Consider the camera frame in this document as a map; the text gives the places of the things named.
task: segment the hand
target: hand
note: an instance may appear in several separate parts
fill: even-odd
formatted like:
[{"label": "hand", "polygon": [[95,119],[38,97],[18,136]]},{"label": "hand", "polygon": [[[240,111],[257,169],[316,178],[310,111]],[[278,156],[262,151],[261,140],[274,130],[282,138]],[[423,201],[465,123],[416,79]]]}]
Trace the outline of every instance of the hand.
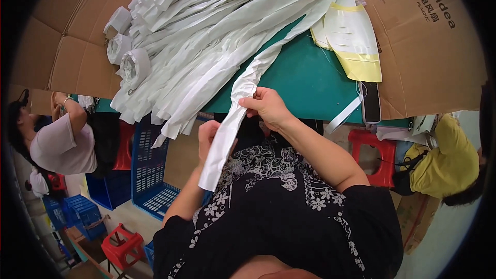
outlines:
[{"label": "hand", "polygon": [[246,116],[260,115],[265,125],[272,131],[280,132],[281,124],[294,118],[281,96],[273,89],[257,87],[252,97],[239,100],[241,107],[247,108]]},{"label": "hand", "polygon": [[54,92],[54,93],[55,93],[55,96],[54,96],[54,100],[55,100],[55,102],[56,102],[59,106],[63,106],[63,105],[64,105],[65,100],[67,99],[67,94],[62,93],[62,92],[60,92],[60,91],[57,91],[57,92]]},{"label": "hand", "polygon": [[[212,146],[212,141],[214,140],[215,134],[220,127],[220,123],[217,121],[208,121],[205,124],[200,125],[198,128],[198,166],[203,168],[205,161],[207,160],[208,152]],[[238,139],[234,140],[234,144],[231,147],[231,154],[236,146]]]},{"label": "hand", "polygon": [[59,119],[60,117],[60,105],[57,104],[57,101],[55,100],[55,97],[57,95],[57,92],[52,92],[52,121],[55,122]]}]

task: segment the mobile phone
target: mobile phone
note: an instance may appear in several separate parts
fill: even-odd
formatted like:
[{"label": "mobile phone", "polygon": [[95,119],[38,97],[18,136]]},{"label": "mobile phone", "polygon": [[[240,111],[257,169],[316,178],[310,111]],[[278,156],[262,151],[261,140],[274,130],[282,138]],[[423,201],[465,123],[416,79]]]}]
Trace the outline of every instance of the mobile phone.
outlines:
[{"label": "mobile phone", "polygon": [[362,118],[366,124],[377,124],[381,121],[381,103],[377,83],[359,82],[360,93],[363,95]]}]

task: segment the woman in yellow shirt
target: woman in yellow shirt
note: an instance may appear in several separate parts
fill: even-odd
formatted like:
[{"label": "woman in yellow shirt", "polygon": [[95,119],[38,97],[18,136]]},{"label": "woman in yellow shirt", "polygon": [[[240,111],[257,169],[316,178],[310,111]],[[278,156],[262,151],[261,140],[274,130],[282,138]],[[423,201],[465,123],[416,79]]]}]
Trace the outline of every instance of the woman in yellow shirt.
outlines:
[{"label": "woman in yellow shirt", "polygon": [[438,147],[429,150],[420,144],[398,142],[394,188],[400,195],[414,192],[443,200],[448,206],[470,204],[482,195],[486,176],[486,157],[491,116],[483,88],[480,110],[482,147],[476,151],[457,120],[445,114],[435,128]]}]

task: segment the yellow shirt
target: yellow shirt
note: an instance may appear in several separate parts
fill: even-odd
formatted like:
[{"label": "yellow shirt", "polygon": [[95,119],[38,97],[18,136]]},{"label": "yellow shirt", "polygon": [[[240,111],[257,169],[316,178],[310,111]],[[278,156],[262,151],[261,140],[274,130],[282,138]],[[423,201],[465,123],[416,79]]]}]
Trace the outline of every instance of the yellow shirt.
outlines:
[{"label": "yellow shirt", "polygon": [[[479,156],[457,121],[445,114],[436,127],[438,147],[410,173],[410,189],[443,198],[468,188],[479,176]],[[405,158],[416,158],[428,147],[414,144]]]}]

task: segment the black floral shirt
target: black floral shirt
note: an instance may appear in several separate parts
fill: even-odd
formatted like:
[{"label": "black floral shirt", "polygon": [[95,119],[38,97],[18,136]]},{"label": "black floral shirt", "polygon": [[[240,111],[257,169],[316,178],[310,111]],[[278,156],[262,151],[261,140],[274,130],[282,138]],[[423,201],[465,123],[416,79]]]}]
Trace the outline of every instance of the black floral shirt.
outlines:
[{"label": "black floral shirt", "polygon": [[154,277],[229,278],[256,255],[319,277],[384,278],[403,258],[387,189],[342,194],[285,140],[236,152],[192,221],[170,218],[154,238]]}]

